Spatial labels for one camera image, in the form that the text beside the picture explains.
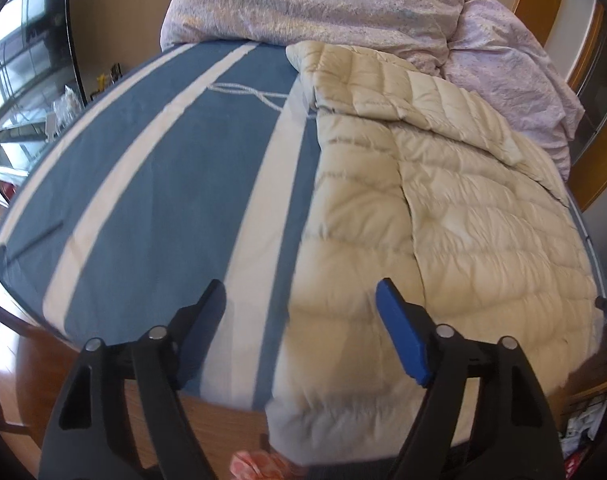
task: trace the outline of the beige puffer jacket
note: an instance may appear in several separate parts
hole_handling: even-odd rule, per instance
[[[549,394],[593,354],[595,284],[550,158],[478,95],[395,56],[288,47],[322,148],[267,408],[300,464],[399,451],[423,398],[378,317],[407,301],[471,339],[516,337]],[[469,435],[469,385],[455,442]]]

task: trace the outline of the silver bolt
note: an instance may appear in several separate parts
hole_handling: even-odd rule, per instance
[[[508,350],[514,350],[519,346],[517,340],[514,337],[510,337],[509,335],[501,338],[501,344],[505,346]]]
[[[450,325],[439,325],[437,326],[437,335],[439,337],[443,337],[444,339],[448,339],[455,335],[455,329],[453,329]]]
[[[163,339],[167,333],[168,329],[164,326],[159,325],[150,329],[150,331],[148,332],[148,337],[154,340]]]
[[[103,345],[103,341],[101,341],[101,339],[98,337],[93,337],[86,343],[86,350],[88,352],[95,352],[101,348],[101,345]]]

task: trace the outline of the blue stripe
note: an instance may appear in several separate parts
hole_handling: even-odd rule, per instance
[[[224,77],[287,92],[296,71],[283,48],[259,46]],[[186,110],[97,238],[66,318],[73,341],[138,338],[224,279],[278,115],[254,96],[213,91]],[[198,381],[187,387],[197,393]]]
[[[292,187],[292,198],[283,231],[283,241],[267,313],[266,329],[256,375],[254,410],[263,410],[272,397],[274,369],[283,339],[283,331],[288,321],[292,277],[301,245],[301,235],[308,220],[320,154],[316,122],[308,120],[303,133],[301,153],[299,153],[297,173]]]
[[[22,306],[42,313],[43,295],[66,241],[133,140],[179,92],[240,44],[207,43],[165,63],[97,116],[65,151],[30,199],[0,257],[1,282]]]

